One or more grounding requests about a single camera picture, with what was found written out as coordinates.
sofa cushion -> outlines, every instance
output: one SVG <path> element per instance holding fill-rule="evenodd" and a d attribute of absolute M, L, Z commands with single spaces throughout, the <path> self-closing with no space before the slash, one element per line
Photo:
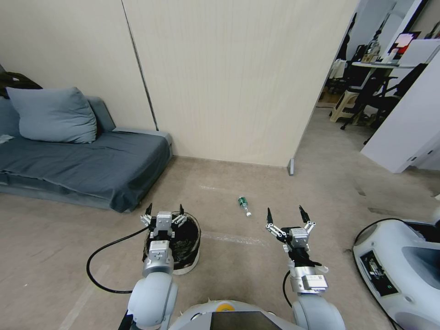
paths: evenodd
<path fill-rule="evenodd" d="M 20 116 L 12 106 L 11 100 L 0 96 L 0 135 L 6 134 L 19 137 L 18 122 Z"/>
<path fill-rule="evenodd" d="M 20 134 L 46 142 L 90 143 L 96 139 L 96 118 L 76 88 L 6 88 L 20 115 Z"/>

desk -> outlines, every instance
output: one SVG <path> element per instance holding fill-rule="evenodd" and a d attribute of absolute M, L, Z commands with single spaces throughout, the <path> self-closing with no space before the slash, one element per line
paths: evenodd
<path fill-rule="evenodd" d="M 368 79 L 370 79 L 371 75 L 374 73 L 374 71 L 376 71 L 377 69 L 382 69 L 382 70 L 386 70 L 383 75 L 384 77 L 389 76 L 390 72 L 393 69 L 414 69 L 416 66 L 400 66 L 398 64 L 382 64 L 381 62 L 373 62 L 373 63 L 362 63 L 362 62 L 353 62 L 352 65 L 354 66 L 361 66 L 361 67 L 366 67 L 369 68 L 370 71 L 368 72 L 367 76 L 365 77 L 363 83 L 360 87 L 360 89 L 365 87 L 365 83 L 368 81 Z"/>

floor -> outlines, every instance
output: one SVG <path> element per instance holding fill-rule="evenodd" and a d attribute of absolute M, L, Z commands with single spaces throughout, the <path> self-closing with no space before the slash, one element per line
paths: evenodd
<path fill-rule="evenodd" d="M 346 328 L 391 329 L 360 280 L 350 248 L 374 220 L 429 220 L 439 206 L 431 195 L 440 176 L 389 173 L 359 153 L 368 131 L 341 131 L 328 113 L 315 110 L 292 177 L 285 168 L 174 158 L 131 214 L 0 194 L 0 328 L 116 329 L 129 297 L 94 287 L 86 260 L 98 247 L 142 228 L 139 216 L 153 202 L 155 212 L 182 203 L 203 231 L 199 264 L 175 278 L 174 319 L 208 298 L 228 298 L 290 320 L 281 291 L 287 257 L 264 225 L 268 206 L 275 224 L 300 225 L 301 204 L 317 222 L 311 257 L 330 269 L 324 296 L 338 307 Z M 250 218 L 237 205 L 240 194 L 249 200 Z M 143 240 L 139 235 L 98 254 L 92 263 L 97 279 L 131 289 L 141 277 Z"/>

stool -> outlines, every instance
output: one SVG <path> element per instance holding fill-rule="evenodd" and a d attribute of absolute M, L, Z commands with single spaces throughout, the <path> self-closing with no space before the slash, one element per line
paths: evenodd
<path fill-rule="evenodd" d="M 358 97 L 360 89 L 349 87 L 344 94 L 339 98 L 338 103 L 333 108 L 331 112 L 330 121 L 336 122 L 339 118 L 351 118 L 353 114 L 350 112 L 344 112 L 343 110 L 346 108 L 348 102 L 352 99 Z"/>

tape mark on floor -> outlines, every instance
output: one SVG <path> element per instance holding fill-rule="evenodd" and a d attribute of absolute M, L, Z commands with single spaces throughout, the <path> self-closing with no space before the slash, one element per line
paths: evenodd
<path fill-rule="evenodd" d="M 217 240 L 217 241 L 224 241 L 224 242 L 247 244 L 247 245 L 268 246 L 268 243 L 266 243 L 265 241 L 262 241 L 258 238 L 222 234 L 222 233 L 216 233 L 216 232 L 212 232 L 212 231 L 202 231 L 202 238 L 208 238 L 208 239 L 213 239 L 213 240 Z"/>
<path fill-rule="evenodd" d="M 96 272 L 96 275 L 94 275 L 94 278 L 97 281 L 100 281 L 103 277 L 106 271 L 109 269 L 108 265 L 102 265 L 98 271 Z M 72 326 L 73 322 L 77 319 L 79 313 L 81 312 L 84 305 L 87 303 L 89 298 L 92 296 L 93 292 L 95 292 L 95 285 L 93 283 L 89 283 L 87 287 L 84 289 L 84 291 L 79 296 L 77 302 L 75 303 L 75 306 L 71 309 L 69 314 L 67 314 L 66 318 L 64 319 L 63 323 L 61 323 L 58 330 L 69 330 Z"/>
<path fill-rule="evenodd" d="M 381 214 L 381 215 L 391 215 L 391 216 L 399 217 L 401 219 L 411 219 L 412 218 L 411 216 L 403 215 L 402 213 L 387 210 L 387 209 L 368 208 L 368 211 L 370 211 L 371 213 L 377 213 L 377 214 Z"/>
<path fill-rule="evenodd" d="M 202 185 L 199 185 L 198 187 L 203 190 L 211 190 L 211 191 L 216 191 L 216 192 L 220 192 L 220 193 L 232 193 L 234 195 L 237 195 L 237 197 L 240 195 L 252 196 L 252 197 L 257 196 L 256 194 L 254 194 L 252 192 L 244 192 L 244 191 L 231 190 L 231 189 L 225 189 L 225 188 L 208 187 L 208 186 L 202 186 Z"/>
<path fill-rule="evenodd" d="M 365 192 L 362 190 L 362 188 L 357 183 L 354 184 L 354 188 L 356 189 L 356 191 L 359 195 L 366 196 Z"/>

